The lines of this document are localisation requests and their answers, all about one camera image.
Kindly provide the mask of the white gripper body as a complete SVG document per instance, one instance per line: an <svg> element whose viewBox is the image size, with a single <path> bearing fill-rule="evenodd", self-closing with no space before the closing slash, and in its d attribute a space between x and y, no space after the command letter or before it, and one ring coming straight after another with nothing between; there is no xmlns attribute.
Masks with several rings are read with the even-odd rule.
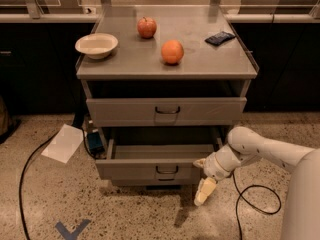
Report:
<svg viewBox="0 0 320 240"><path fill-rule="evenodd" d="M240 166L241 162L233 151L219 150L205 159L203 171L206 176L221 181L228 178Z"/></svg>

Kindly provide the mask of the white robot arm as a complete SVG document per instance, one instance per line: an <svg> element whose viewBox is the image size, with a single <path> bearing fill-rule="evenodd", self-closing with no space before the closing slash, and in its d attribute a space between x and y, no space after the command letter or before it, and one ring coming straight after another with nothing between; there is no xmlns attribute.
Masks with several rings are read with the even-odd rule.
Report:
<svg viewBox="0 0 320 240"><path fill-rule="evenodd" d="M246 127L233 128L224 146L194 162L206 175L194 203L202 205L219 181L260 158L291 173L281 240L320 240L320 149L268 139Z"/></svg>

